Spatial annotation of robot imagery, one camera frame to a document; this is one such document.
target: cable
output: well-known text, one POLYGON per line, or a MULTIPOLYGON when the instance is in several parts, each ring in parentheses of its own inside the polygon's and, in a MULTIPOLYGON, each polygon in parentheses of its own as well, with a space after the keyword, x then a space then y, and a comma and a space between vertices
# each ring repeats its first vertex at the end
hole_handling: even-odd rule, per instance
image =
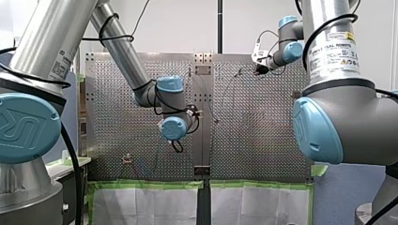
POLYGON ((299 5, 299 0, 295 0, 296 2, 296 8, 298 10, 298 13, 302 16, 302 10, 301 10, 301 6, 299 5))
POLYGON ((75 224, 81 224, 82 221, 82 212, 83 212, 83 193, 82 193, 82 173, 79 167, 79 160, 76 156, 76 152, 74 150, 73 144, 69 138, 68 132, 62 123, 61 127, 62 138, 64 139, 65 145, 68 148, 70 159, 72 161, 73 170, 75 172, 75 180, 76 180, 76 218, 75 224))
MULTIPOLYGON (((269 58, 271 57, 271 51, 275 48, 275 46, 277 45, 279 43, 279 41, 277 41, 277 42, 275 42, 275 44, 272 46, 272 48, 268 51, 268 54, 267 54, 267 65, 269 65, 269 58)), ((274 75, 274 76, 281 76, 281 75, 283 75, 285 72, 286 72, 286 67, 287 67, 287 65, 285 65, 284 67, 283 67, 283 71, 281 72, 281 73, 274 73, 273 72, 273 69, 270 69, 269 70, 269 72, 272 74, 272 75, 274 75)))
POLYGON ((188 132, 187 134, 193 134, 194 132, 196 132, 196 130, 198 130, 199 126, 200 126, 200 120, 199 120, 199 116, 195 116, 195 122, 196 123, 196 128, 193 131, 188 132))
POLYGON ((345 14, 345 15, 341 15, 338 16, 336 18, 333 18, 331 20, 328 20, 326 22, 324 22, 321 26, 319 26, 308 38, 307 42, 305 43, 304 46, 304 50, 303 50, 303 54, 302 54, 302 65, 304 66, 305 70, 307 70, 307 54, 308 51, 310 50, 310 46, 311 44, 314 42, 314 40, 316 39, 316 37, 325 29, 325 27, 327 27, 328 25, 330 25, 331 23, 340 21, 342 19, 353 19, 351 22, 354 23, 357 19, 358 19, 358 15, 355 14, 345 14))
POLYGON ((105 32, 105 27, 108 25, 108 23, 112 19, 118 19, 119 20, 119 15, 117 13, 114 13, 114 15, 108 17, 106 21, 103 23, 102 27, 99 30, 99 37, 98 38, 93 38, 93 37, 83 37, 82 40, 86 41, 100 41, 101 45, 105 47, 103 44, 103 40, 112 40, 112 39, 119 39, 119 38, 129 38, 130 42, 134 41, 134 37, 132 35, 123 35, 123 36, 116 36, 116 37, 103 37, 103 33, 105 32))
POLYGON ((375 91, 377 93, 380 93, 380 94, 383 94, 383 95, 390 96, 392 98, 397 98, 398 99, 398 94, 395 94, 393 92, 386 91, 386 90, 381 90, 381 89, 376 89, 375 91))
POLYGON ((376 213, 365 225, 373 225, 376 221, 378 221, 381 217, 386 215, 392 208, 398 205, 398 196, 392 200, 389 204, 384 206, 378 213, 376 213))
POLYGON ((180 141, 172 141, 172 146, 177 153, 182 153, 184 151, 184 147, 182 146, 180 141))
POLYGON ((148 6, 150 0, 147 0, 143 10, 141 11, 140 17, 137 20, 137 23, 135 24, 134 30, 132 31, 131 35, 123 35, 123 36, 116 36, 116 37, 103 37, 103 33, 105 31, 105 27, 106 25, 111 21, 111 19, 115 18, 115 19, 120 19, 119 15, 117 13, 114 13, 114 15, 108 17, 105 21, 105 23, 102 25, 101 29, 99 30, 99 37, 98 38, 94 38, 94 37, 83 37, 82 40, 86 40, 86 41, 100 41, 102 46, 105 46, 102 41, 104 40, 113 40, 113 39, 120 39, 120 38, 129 38, 129 42, 133 42, 134 41, 134 35, 135 32, 137 31, 138 25, 140 24, 141 19, 144 16, 144 13, 146 11, 146 7, 148 6))
MULTIPOLYGON (((3 49, 3 50, 0 50, 0 54, 13 52, 15 50, 17 50, 17 48, 15 48, 15 47, 3 49)), ((17 70, 14 70, 14 69, 12 69, 10 67, 7 67, 3 63, 0 63, 0 68, 2 68, 4 71, 8 72, 9 74, 14 75, 14 76, 19 77, 19 78, 22 78, 22 79, 29 79, 29 80, 34 80, 34 81, 37 81, 37 82, 42 82, 42 83, 58 84, 58 85, 62 85, 62 88, 70 87, 70 83, 68 83, 68 82, 51 81, 51 80, 47 80, 47 79, 44 79, 44 78, 40 78, 39 76, 36 76, 36 75, 33 75, 33 74, 22 73, 22 72, 19 72, 17 70)))
POLYGON ((143 16, 144 16, 144 13, 145 13, 146 7, 147 7, 148 4, 149 4, 149 1, 150 1, 150 0, 147 0, 147 1, 146 1, 145 5, 144 5, 144 8, 143 8, 143 11, 141 11, 141 15, 140 15, 140 17, 138 18, 137 23, 135 24, 134 30, 133 30, 132 33, 131 33, 132 36, 134 36, 134 35, 135 35, 135 32, 137 31, 138 25, 140 24, 140 21, 141 21, 141 19, 142 19, 143 16))
POLYGON ((352 12, 352 14, 355 14, 357 12, 358 8, 360 8, 360 0, 358 0, 357 6, 355 7, 355 9, 352 12))
POLYGON ((265 31, 261 32, 261 34, 258 36, 257 42, 260 42, 261 37, 262 37, 265 33, 270 33, 270 34, 274 35, 276 38, 279 37, 275 32, 273 32, 273 31, 271 31, 271 30, 265 30, 265 31))

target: metal pole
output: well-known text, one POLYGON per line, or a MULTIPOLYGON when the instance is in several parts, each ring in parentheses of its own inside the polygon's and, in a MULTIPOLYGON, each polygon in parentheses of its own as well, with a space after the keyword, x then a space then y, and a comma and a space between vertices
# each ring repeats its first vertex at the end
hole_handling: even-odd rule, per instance
POLYGON ((218 53, 222 53, 222 0, 219 0, 218 53))

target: metal bracket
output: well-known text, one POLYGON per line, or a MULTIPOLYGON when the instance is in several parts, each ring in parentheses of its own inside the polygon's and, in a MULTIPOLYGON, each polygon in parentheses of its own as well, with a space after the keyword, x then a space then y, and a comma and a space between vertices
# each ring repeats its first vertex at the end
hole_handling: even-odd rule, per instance
POLYGON ((123 164, 131 164, 132 163, 132 155, 127 153, 125 156, 122 157, 123 164))
POLYGON ((195 66, 195 75, 211 75, 211 66, 195 66))
POLYGON ((193 172, 195 175, 210 175, 210 166, 195 166, 193 172))

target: yellow tag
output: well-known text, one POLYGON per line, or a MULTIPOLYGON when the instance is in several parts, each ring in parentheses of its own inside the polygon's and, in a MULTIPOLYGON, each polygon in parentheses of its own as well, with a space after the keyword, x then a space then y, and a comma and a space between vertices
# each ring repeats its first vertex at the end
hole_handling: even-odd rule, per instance
POLYGON ((355 41, 354 34, 352 34, 352 33, 350 33, 350 32, 346 32, 346 36, 347 36, 347 39, 350 39, 350 40, 354 40, 354 41, 355 41))

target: silver arm segment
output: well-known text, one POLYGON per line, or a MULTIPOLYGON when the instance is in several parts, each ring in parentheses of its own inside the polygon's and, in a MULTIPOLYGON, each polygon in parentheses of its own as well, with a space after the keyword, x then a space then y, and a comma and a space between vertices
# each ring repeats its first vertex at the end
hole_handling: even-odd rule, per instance
MULTIPOLYGON (((106 20, 114 16, 114 10, 109 2, 99 4, 93 11, 91 22, 99 32, 106 20)), ((123 36, 127 33, 119 20, 112 19, 103 27, 103 38, 123 36)), ((131 89, 134 91, 135 99, 143 107, 152 107, 155 96, 154 83, 147 75, 143 63, 134 50, 128 38, 119 38, 103 41, 111 56, 114 58, 121 73, 125 77, 131 89)))

